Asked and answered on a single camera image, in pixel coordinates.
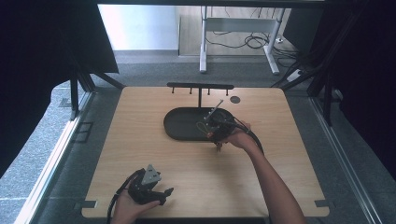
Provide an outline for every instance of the person's left hand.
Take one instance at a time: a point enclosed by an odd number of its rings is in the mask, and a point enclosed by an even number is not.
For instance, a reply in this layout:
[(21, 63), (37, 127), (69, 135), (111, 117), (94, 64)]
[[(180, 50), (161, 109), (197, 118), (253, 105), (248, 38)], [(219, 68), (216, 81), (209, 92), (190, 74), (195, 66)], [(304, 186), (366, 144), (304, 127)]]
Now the person's left hand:
[(114, 215), (111, 219), (111, 224), (131, 224), (141, 214), (160, 204), (160, 201), (154, 201), (146, 204), (136, 203), (128, 194), (127, 189), (129, 188), (130, 184), (131, 181), (117, 199)]

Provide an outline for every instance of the person's right hand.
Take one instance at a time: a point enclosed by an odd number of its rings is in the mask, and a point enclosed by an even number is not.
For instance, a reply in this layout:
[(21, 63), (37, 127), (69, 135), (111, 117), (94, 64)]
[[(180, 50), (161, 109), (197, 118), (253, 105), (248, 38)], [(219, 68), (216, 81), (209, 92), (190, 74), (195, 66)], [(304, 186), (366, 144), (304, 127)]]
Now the person's right hand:
[[(242, 121), (242, 125), (245, 125), (250, 129), (250, 124)], [(252, 137), (239, 128), (235, 128), (233, 133), (227, 138), (223, 139), (221, 143), (231, 143), (235, 147), (240, 147), (244, 150), (251, 148), (252, 146), (257, 146)]]

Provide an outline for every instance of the forearm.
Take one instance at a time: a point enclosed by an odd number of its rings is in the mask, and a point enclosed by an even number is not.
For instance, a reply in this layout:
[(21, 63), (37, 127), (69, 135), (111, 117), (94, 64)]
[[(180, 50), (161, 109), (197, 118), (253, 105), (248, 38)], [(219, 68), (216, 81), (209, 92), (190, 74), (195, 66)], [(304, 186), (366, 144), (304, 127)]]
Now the forearm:
[(273, 222), (275, 224), (305, 223), (299, 204), (258, 147), (250, 144), (244, 150), (253, 162)]

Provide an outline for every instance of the hand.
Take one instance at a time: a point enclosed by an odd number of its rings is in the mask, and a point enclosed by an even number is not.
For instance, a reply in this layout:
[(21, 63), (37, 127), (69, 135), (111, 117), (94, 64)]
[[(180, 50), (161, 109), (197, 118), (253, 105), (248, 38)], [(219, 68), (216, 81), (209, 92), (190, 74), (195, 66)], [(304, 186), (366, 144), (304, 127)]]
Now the hand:
[(160, 204), (160, 201), (138, 204), (128, 194), (127, 189), (123, 190), (117, 199), (111, 224), (131, 224), (141, 214)]
[[(245, 125), (247, 128), (250, 129), (249, 123), (246, 123), (242, 120), (241, 123), (242, 125)], [(227, 138), (221, 141), (221, 143), (227, 143), (227, 142), (233, 144), (235, 147), (240, 147), (244, 150), (250, 148), (251, 146), (256, 146), (256, 143), (254, 142), (253, 138), (239, 128), (235, 128), (230, 136), (228, 136)]]

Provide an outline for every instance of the black device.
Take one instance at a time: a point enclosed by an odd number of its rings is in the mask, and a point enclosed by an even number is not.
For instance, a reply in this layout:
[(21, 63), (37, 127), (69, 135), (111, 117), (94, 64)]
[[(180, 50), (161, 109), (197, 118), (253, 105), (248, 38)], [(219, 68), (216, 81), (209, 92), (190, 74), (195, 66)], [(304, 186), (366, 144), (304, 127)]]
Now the black device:
[(173, 188), (167, 189), (164, 193), (152, 191), (161, 180), (160, 172), (155, 171), (150, 164), (148, 169), (137, 171), (137, 177), (132, 180), (128, 188), (128, 193), (136, 203), (145, 204), (153, 201), (160, 201), (160, 205), (166, 202), (166, 197), (172, 194)]
[(262, 144), (254, 132), (252, 132), (227, 110), (219, 109), (219, 105), (221, 105), (222, 102), (223, 101), (221, 100), (218, 105), (212, 108), (209, 114), (204, 117), (203, 121), (199, 121), (199, 123), (203, 123), (205, 125), (205, 129), (208, 131), (207, 138), (218, 146), (221, 140), (230, 136), (235, 128), (238, 128), (251, 136), (262, 153), (264, 153)]
[(115, 202), (119, 198), (122, 191), (126, 190), (126, 186), (130, 182), (131, 184), (128, 188), (128, 194), (136, 203), (145, 204), (154, 201), (160, 201), (160, 205), (164, 205), (166, 202), (166, 197), (170, 196), (174, 189), (170, 188), (167, 189), (165, 192), (156, 192), (152, 190), (161, 180), (160, 174), (160, 172), (157, 172), (154, 167), (149, 164), (147, 170), (142, 168), (130, 175), (121, 185), (121, 187), (116, 191), (110, 202), (110, 205), (108, 206), (107, 224), (110, 223), (111, 212), (113, 210)]

